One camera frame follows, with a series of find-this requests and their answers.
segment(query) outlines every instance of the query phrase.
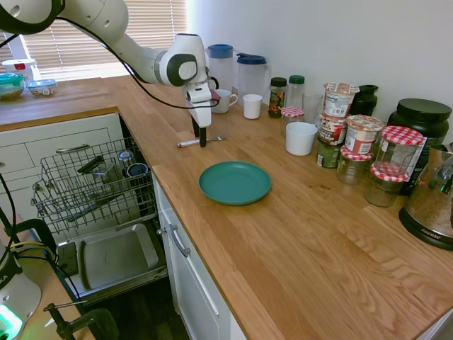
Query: wooden countertop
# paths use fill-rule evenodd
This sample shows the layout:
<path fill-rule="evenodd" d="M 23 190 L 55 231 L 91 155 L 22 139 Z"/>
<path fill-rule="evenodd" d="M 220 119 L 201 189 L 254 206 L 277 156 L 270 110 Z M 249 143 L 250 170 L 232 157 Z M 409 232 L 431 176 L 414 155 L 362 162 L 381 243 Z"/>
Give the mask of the wooden countertop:
<path fill-rule="evenodd" d="M 213 115 L 204 149 L 186 110 L 150 99 L 131 78 L 104 79 L 172 206 L 250 340 L 415 339 L 453 307 L 453 253 L 403 228 L 398 206 L 371 206 L 360 188 L 285 150 L 280 121 L 238 106 Z M 183 105 L 180 89 L 149 86 Z M 198 188 L 208 166 L 263 167 L 271 192 L 244 207 L 213 203 Z"/>
<path fill-rule="evenodd" d="M 21 97 L 0 101 L 0 131 L 29 128 L 117 111 L 101 78 L 62 81 L 56 94 L 34 97 L 25 89 Z"/>
<path fill-rule="evenodd" d="M 29 232 L 22 232 L 19 239 L 24 241 L 34 241 Z M 0 240 L 3 244 L 8 244 L 9 238 L 0 223 Z M 24 254 L 25 256 L 43 257 L 40 250 L 30 250 Z M 50 320 L 49 312 L 44 312 L 44 307 L 54 303 L 61 305 L 72 302 L 68 293 L 64 289 L 62 283 L 53 271 L 52 267 L 44 261 L 33 259 L 19 260 L 24 274 L 41 289 L 41 302 L 35 311 L 35 314 L 27 321 L 22 331 L 20 340 L 60 340 L 57 334 L 57 326 L 55 323 L 45 327 Z M 80 313 L 75 306 L 66 307 L 59 310 L 67 321 L 72 321 L 80 317 Z M 74 334 L 76 340 L 94 340 L 90 329 L 85 327 Z"/>

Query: spice jar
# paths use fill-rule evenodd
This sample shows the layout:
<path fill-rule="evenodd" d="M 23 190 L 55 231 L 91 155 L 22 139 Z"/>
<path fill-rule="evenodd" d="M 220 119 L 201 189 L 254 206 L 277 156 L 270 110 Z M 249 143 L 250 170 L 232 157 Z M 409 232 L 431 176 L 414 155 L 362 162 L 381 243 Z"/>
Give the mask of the spice jar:
<path fill-rule="evenodd" d="M 387 126 L 382 130 L 374 163 L 376 168 L 380 172 L 393 169 L 395 174 L 405 174 L 418 145 L 422 142 L 423 135 L 409 127 Z"/>
<path fill-rule="evenodd" d="M 355 185 L 362 181 L 373 154 L 354 154 L 342 146 L 337 168 L 337 179 L 343 183 Z"/>
<path fill-rule="evenodd" d="M 399 175 L 399 168 L 395 164 L 388 165 L 386 172 L 382 172 L 373 163 L 369 170 L 371 175 L 365 191 L 365 199 L 378 207 L 392 206 L 404 181 L 409 178 L 409 174 L 406 172 Z"/>
<path fill-rule="evenodd" d="M 346 120 L 346 147 L 355 154 L 368 154 L 385 123 L 366 115 L 352 115 Z"/>
<path fill-rule="evenodd" d="M 323 168 L 334 169 L 338 166 L 340 158 L 340 145 L 329 145 L 318 138 L 318 156 L 316 163 Z"/>
<path fill-rule="evenodd" d="M 286 136 L 286 125 L 293 122 L 303 122 L 302 118 L 304 117 L 303 108 L 295 108 L 292 106 L 287 106 L 282 109 L 282 131 L 281 135 Z"/>
<path fill-rule="evenodd" d="M 285 96 L 287 90 L 287 81 L 285 78 L 275 77 L 270 80 L 270 100 L 269 100 L 269 117 L 280 118 L 282 108 L 285 105 Z"/>

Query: blue lid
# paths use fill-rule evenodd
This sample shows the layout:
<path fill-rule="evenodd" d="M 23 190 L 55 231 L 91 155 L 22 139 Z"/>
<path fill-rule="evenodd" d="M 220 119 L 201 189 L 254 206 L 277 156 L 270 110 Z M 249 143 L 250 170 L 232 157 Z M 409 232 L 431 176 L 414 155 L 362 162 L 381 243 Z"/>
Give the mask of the blue lid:
<path fill-rule="evenodd" d="M 233 57 L 233 46 L 226 44 L 211 45 L 207 48 L 207 55 L 214 59 L 228 59 Z"/>
<path fill-rule="evenodd" d="M 238 63 L 247 65 L 267 64 L 266 59 L 260 55 L 247 55 L 246 53 L 238 53 Z"/>
<path fill-rule="evenodd" d="M 32 80 L 27 83 L 27 89 L 39 89 L 45 86 L 55 86 L 57 82 L 54 79 Z"/>

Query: floor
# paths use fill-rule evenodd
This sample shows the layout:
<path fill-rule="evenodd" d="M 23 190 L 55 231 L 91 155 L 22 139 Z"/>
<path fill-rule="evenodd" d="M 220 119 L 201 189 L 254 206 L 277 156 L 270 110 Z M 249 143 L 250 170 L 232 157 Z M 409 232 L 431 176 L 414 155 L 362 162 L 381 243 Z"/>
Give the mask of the floor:
<path fill-rule="evenodd" d="M 98 302 L 89 309 L 102 307 L 115 318 L 120 340 L 190 340 L 173 308 L 168 278 Z"/>

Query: white cabinet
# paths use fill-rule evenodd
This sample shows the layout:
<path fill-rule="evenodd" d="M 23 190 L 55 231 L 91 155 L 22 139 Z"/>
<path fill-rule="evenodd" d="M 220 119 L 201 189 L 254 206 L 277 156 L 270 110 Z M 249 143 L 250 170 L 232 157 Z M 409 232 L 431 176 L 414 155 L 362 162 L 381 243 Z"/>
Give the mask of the white cabinet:
<path fill-rule="evenodd" d="M 120 139 L 122 130 L 117 113 L 0 132 L 0 172 L 13 196 L 16 213 L 24 220 L 38 215 L 30 200 L 32 185 L 40 179 L 43 157 L 56 155 L 57 149 L 83 144 L 94 146 Z M 69 153 L 68 157 L 77 157 L 77 152 Z M 11 216 L 10 203 L 2 185 L 0 207 L 6 216 Z M 55 235 L 56 241 L 77 236 L 73 233 Z"/>
<path fill-rule="evenodd" d="M 192 340 L 246 340 L 153 177 L 175 310 Z"/>

